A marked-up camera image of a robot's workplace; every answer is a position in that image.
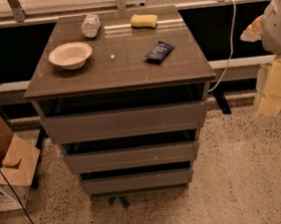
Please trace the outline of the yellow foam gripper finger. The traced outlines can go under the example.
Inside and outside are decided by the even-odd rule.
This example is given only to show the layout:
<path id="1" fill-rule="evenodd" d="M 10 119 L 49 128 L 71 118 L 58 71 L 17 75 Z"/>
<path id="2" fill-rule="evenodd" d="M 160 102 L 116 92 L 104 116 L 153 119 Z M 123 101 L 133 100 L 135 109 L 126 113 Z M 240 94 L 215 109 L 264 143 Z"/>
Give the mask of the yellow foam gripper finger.
<path id="1" fill-rule="evenodd" d="M 254 117 L 257 120 L 274 119 L 281 112 L 281 57 L 257 72 Z"/>

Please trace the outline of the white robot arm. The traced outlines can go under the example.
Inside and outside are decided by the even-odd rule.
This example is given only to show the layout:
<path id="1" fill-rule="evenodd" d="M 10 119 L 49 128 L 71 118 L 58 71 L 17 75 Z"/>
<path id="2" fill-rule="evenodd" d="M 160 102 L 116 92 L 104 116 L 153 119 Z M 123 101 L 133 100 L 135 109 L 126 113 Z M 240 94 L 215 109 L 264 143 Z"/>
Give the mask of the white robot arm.
<path id="1" fill-rule="evenodd" d="M 263 15 L 241 34 L 245 42 L 261 41 L 266 52 L 276 57 L 257 72 L 255 118 L 260 122 L 274 119 L 281 112 L 281 0 L 271 0 Z"/>

